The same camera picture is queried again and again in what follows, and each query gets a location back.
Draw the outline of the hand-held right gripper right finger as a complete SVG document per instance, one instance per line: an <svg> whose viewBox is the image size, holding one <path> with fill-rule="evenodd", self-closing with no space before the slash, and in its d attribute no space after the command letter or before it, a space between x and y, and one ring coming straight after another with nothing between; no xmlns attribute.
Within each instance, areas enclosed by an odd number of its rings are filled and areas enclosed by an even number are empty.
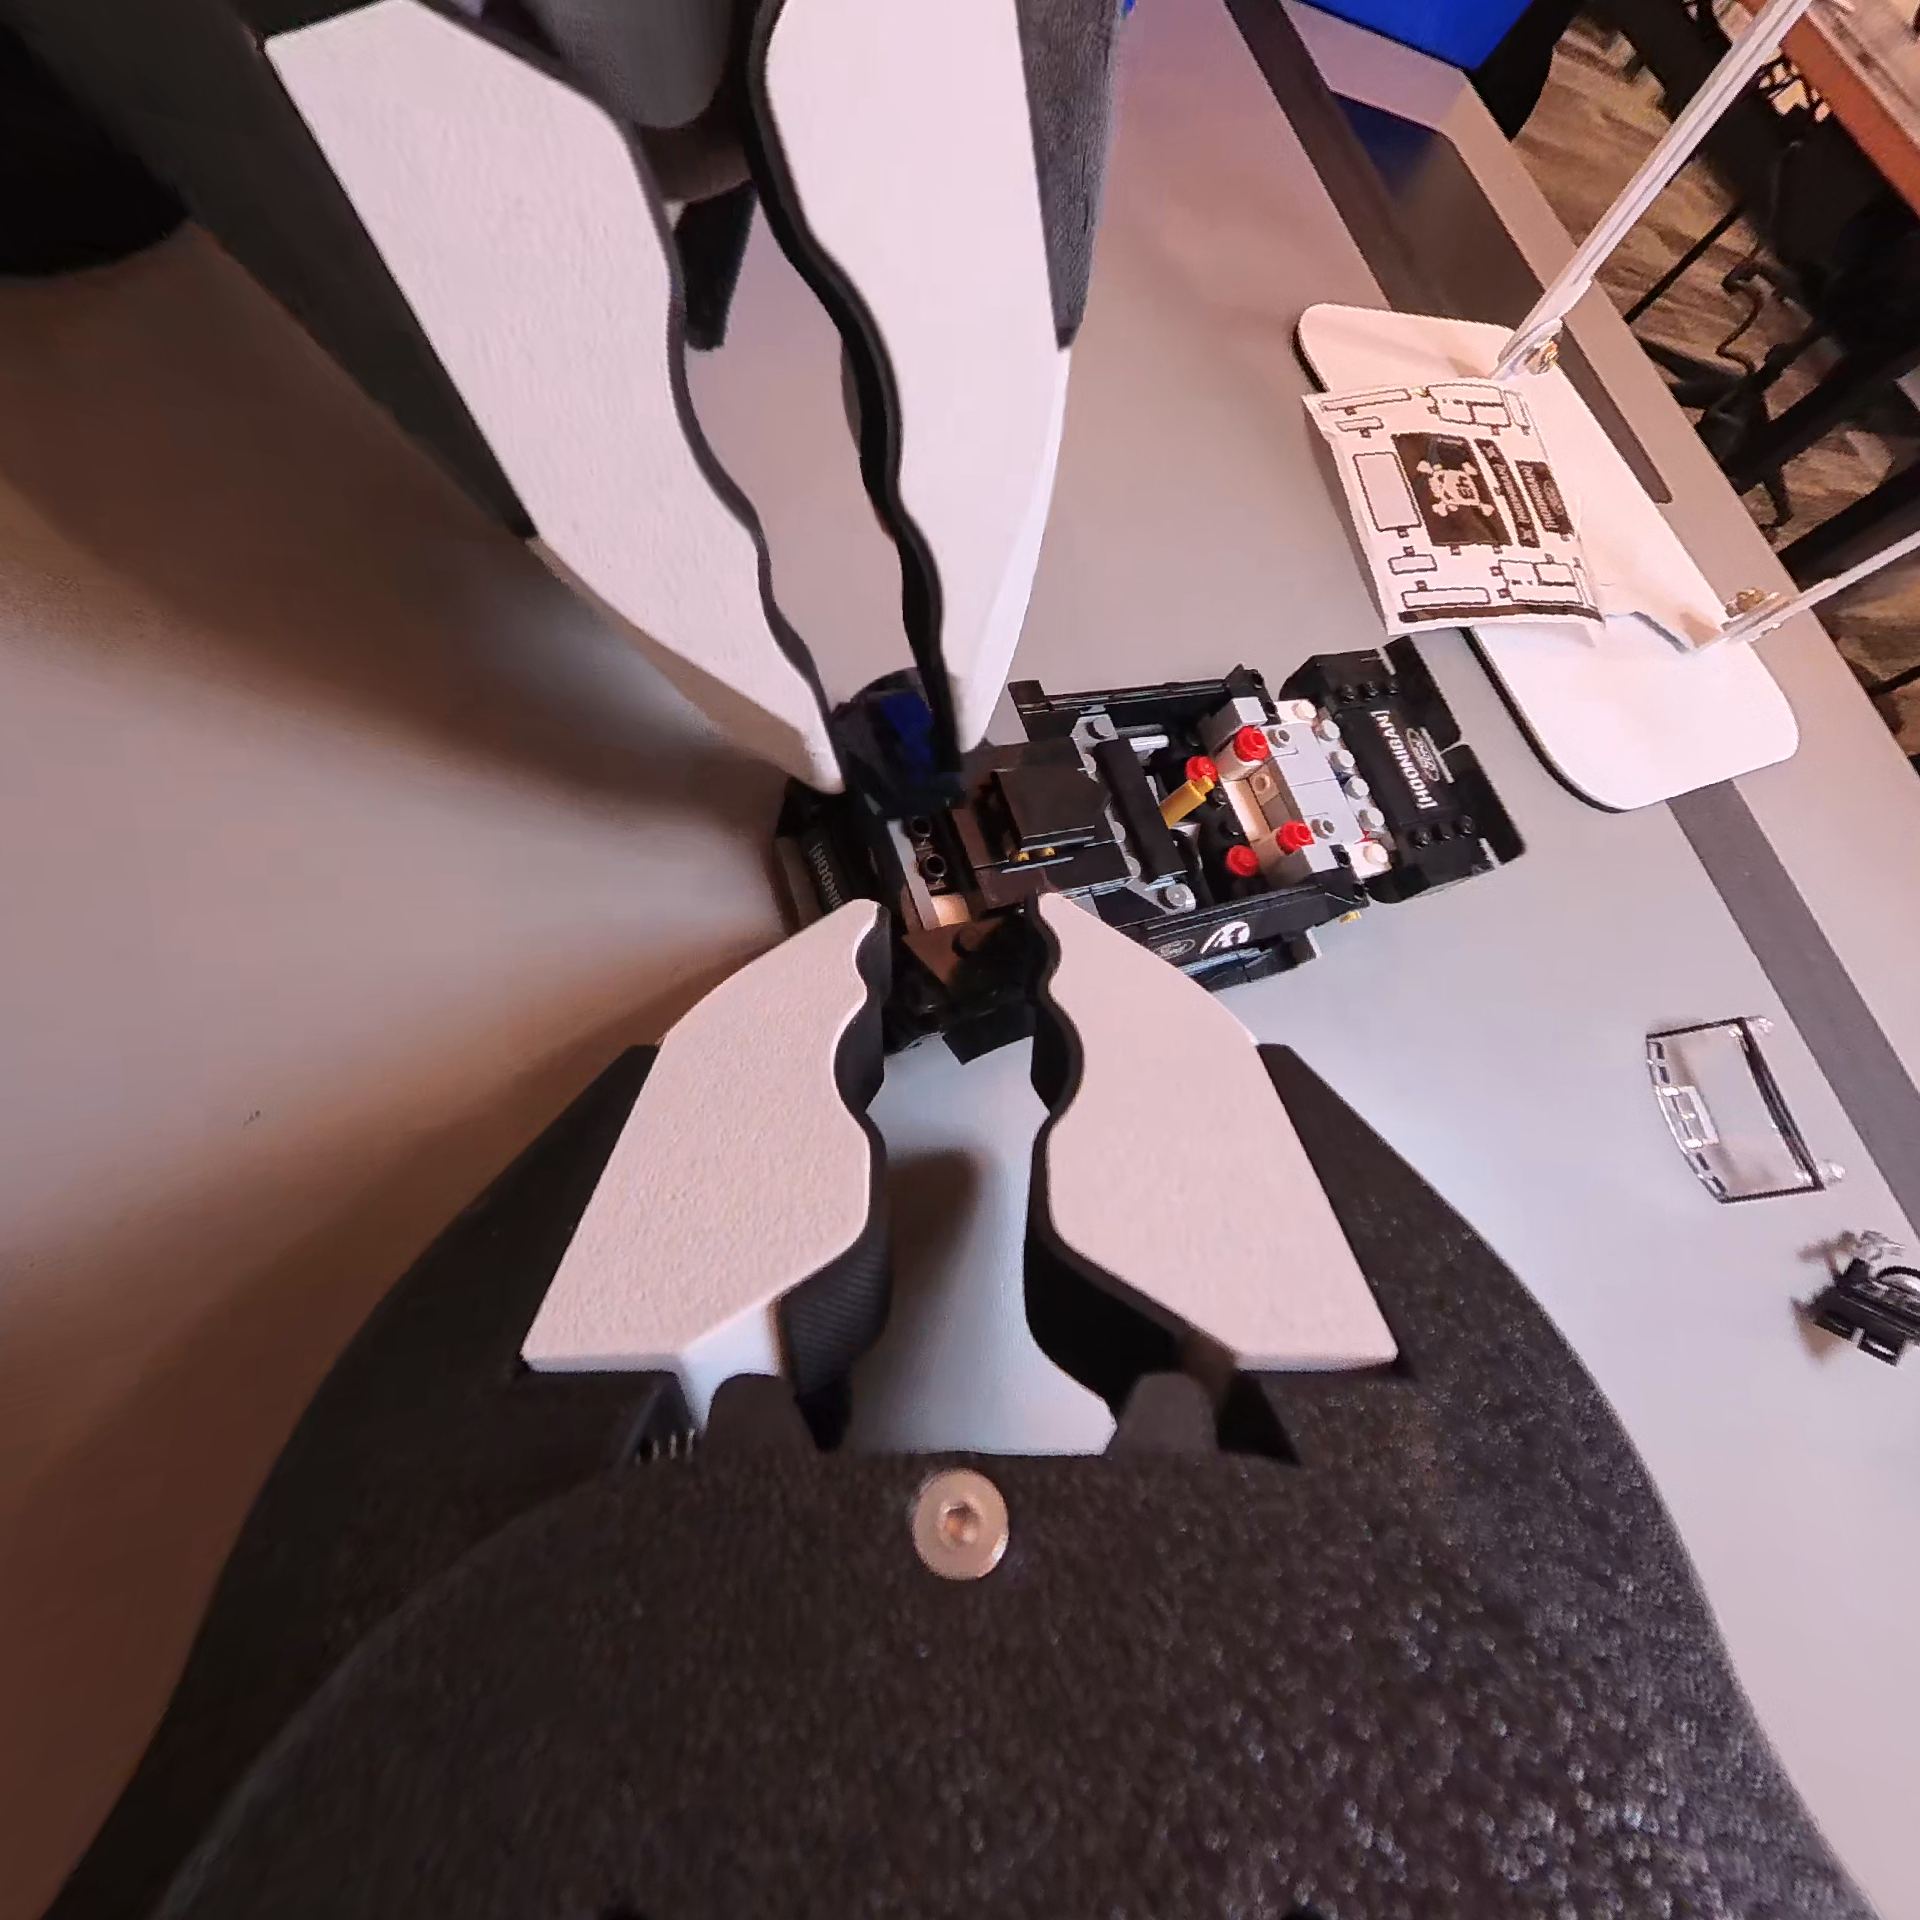
<svg viewBox="0 0 1920 1920"><path fill-rule="evenodd" d="M1091 1387L1332 1374L1396 1336L1258 1038L1091 907L1035 915L1024 1314Z"/></svg>

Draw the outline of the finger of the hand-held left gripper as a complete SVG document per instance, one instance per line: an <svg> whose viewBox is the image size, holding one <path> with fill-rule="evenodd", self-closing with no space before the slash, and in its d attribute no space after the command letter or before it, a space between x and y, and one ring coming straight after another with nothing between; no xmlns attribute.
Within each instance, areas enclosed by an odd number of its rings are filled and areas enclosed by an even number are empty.
<svg viewBox="0 0 1920 1920"><path fill-rule="evenodd" d="M688 394L674 229L637 139L447 2L262 37L542 562L742 752L842 790L830 706L749 492Z"/></svg>
<svg viewBox="0 0 1920 1920"><path fill-rule="evenodd" d="M1066 412L1016 2L759 2L749 100L783 243L851 352L927 696L971 752Z"/></svg>

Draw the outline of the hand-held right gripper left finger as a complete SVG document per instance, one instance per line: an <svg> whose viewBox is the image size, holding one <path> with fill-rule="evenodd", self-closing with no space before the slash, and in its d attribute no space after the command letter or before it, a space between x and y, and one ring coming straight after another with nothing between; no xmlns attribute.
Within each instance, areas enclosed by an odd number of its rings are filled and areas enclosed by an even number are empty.
<svg viewBox="0 0 1920 1920"><path fill-rule="evenodd" d="M534 1374L798 1382L783 1300L877 1229L877 1007L889 929L851 900L783 939L663 1038L525 1330Z"/></svg>

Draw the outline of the black lego car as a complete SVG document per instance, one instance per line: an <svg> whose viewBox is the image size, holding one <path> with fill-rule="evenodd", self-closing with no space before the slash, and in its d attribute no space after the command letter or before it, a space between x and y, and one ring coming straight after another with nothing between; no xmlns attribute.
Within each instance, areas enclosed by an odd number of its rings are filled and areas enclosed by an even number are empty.
<svg viewBox="0 0 1920 1920"><path fill-rule="evenodd" d="M789 920L874 900L889 927L887 1049L967 1063L1035 1035L1037 939L1062 895L1223 994L1318 957L1326 927L1521 857L1521 834L1411 639L1318 652L1280 690L1213 677L1008 685L1020 739L971 747L889 817L855 782L786 782Z"/></svg>

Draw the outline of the blue lego piece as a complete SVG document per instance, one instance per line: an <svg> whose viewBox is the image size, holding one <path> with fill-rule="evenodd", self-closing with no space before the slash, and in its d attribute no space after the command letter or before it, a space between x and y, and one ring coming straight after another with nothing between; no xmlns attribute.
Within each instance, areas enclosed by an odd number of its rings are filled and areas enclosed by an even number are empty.
<svg viewBox="0 0 1920 1920"><path fill-rule="evenodd" d="M889 817L940 800L940 743L927 687L910 672L883 674L861 687L840 715L840 743L851 782Z"/></svg>

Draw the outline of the sticker sheet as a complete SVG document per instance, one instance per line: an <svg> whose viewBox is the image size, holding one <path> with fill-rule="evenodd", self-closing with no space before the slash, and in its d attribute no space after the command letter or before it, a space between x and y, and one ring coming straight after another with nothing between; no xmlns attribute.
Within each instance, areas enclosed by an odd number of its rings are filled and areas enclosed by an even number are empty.
<svg viewBox="0 0 1920 1920"><path fill-rule="evenodd" d="M1390 636L1600 625L1594 572L1518 387L1396 382L1304 394L1304 420Z"/></svg>

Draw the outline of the clear lego windshield piece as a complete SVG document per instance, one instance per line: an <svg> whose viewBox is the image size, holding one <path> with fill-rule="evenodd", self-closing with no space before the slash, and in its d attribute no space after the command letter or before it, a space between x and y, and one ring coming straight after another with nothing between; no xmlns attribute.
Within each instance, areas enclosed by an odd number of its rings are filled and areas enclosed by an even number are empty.
<svg viewBox="0 0 1920 1920"><path fill-rule="evenodd" d="M1659 1024L1641 1067L1682 1161L1721 1207L1827 1195L1848 1167L1822 1160L1763 1053L1769 1016Z"/></svg>

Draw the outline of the small black lego part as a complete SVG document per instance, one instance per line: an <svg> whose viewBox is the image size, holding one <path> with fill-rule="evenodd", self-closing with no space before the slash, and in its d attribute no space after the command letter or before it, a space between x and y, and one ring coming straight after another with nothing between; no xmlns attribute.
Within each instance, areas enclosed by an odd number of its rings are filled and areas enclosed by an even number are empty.
<svg viewBox="0 0 1920 1920"><path fill-rule="evenodd" d="M1920 1263L1902 1235L1848 1229L1800 1248L1812 1288L1796 1300L1803 1329L1896 1368L1920 1345Z"/></svg>

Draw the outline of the blue plastic bin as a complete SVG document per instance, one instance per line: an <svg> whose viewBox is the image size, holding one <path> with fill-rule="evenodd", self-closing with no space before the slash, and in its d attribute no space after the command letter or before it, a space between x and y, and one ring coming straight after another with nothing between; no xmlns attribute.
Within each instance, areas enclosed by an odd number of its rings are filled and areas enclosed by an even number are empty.
<svg viewBox="0 0 1920 1920"><path fill-rule="evenodd" d="M1359 32L1463 68L1503 139L1542 100L1554 51L1581 0L1314 0Z"/></svg>

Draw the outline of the white booklet stand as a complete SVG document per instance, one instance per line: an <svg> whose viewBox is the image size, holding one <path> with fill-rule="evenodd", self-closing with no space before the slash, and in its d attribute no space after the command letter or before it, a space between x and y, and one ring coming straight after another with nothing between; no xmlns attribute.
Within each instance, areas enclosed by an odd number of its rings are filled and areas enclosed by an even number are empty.
<svg viewBox="0 0 1920 1920"><path fill-rule="evenodd" d="M1759 636L1917 553L1917 533L1902 533L1790 598L1718 590L1560 368L1560 331L1605 260L1806 8L1780 0L1753 19L1514 330L1339 303L1304 306L1299 321L1299 352L1322 394L1487 374L1525 401L1594 572L1600 625L1463 629L1548 768L1594 808L1664 803L1786 761L1800 747L1800 723L1756 652Z"/></svg>

